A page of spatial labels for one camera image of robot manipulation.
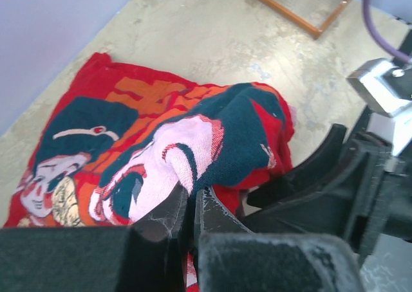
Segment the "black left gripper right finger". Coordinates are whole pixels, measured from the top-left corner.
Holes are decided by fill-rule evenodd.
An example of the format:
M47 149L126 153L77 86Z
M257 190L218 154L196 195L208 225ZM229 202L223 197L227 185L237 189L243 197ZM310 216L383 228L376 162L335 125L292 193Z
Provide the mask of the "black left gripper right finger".
M211 187L196 195L200 291L363 291L349 246L325 234L254 233Z

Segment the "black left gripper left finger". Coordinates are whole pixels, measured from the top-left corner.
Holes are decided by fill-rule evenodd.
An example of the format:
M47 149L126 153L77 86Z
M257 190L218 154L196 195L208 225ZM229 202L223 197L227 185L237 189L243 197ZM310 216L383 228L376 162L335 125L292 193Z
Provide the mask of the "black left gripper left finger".
M2 291L185 291L187 191L130 226L1 230Z

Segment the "red embroidered pillowcase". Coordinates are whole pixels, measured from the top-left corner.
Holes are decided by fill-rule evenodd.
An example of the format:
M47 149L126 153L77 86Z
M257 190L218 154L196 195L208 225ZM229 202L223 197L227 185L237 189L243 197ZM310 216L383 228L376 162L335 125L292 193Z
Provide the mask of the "red embroidered pillowcase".
M199 85L95 53L58 101L19 173L5 228L130 226L187 191L186 289L197 291L192 218L211 187L239 195L292 169L294 123L262 83Z

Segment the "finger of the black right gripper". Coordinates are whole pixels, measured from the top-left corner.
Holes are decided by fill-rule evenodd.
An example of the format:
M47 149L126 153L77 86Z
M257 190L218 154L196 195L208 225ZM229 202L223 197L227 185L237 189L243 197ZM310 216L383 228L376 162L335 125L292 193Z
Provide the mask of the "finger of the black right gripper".
M347 128L333 124L318 149L286 174L268 181L247 197L247 204L264 210L292 203L301 215L315 210L346 217L348 202L337 196L347 175L348 160L340 159Z

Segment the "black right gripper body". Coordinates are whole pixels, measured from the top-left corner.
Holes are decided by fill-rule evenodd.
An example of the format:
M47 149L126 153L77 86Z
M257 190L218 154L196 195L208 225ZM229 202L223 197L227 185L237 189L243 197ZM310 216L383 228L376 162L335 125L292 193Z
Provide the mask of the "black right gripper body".
M389 169L390 146L372 134L343 141L340 159L348 170L337 196L348 202L346 217L315 210L301 215L289 202L250 214L242 223L256 233L325 233L340 237L364 262L382 234L411 240L411 172L406 162Z

